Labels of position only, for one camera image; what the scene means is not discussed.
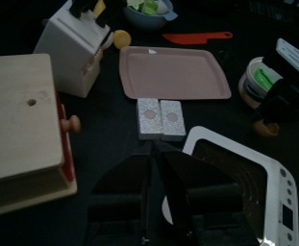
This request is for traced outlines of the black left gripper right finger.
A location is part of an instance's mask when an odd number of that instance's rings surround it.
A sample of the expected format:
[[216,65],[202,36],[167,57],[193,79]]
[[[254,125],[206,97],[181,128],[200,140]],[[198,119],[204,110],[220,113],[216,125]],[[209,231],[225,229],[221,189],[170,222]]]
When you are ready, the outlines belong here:
[[232,176],[163,142],[154,143],[154,158],[179,245],[258,246]]

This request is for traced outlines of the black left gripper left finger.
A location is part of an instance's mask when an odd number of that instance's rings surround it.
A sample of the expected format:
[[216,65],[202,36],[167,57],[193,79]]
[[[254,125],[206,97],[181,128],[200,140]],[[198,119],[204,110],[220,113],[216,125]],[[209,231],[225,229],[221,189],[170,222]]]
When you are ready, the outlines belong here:
[[147,142],[93,188],[85,246],[149,246],[151,151]]

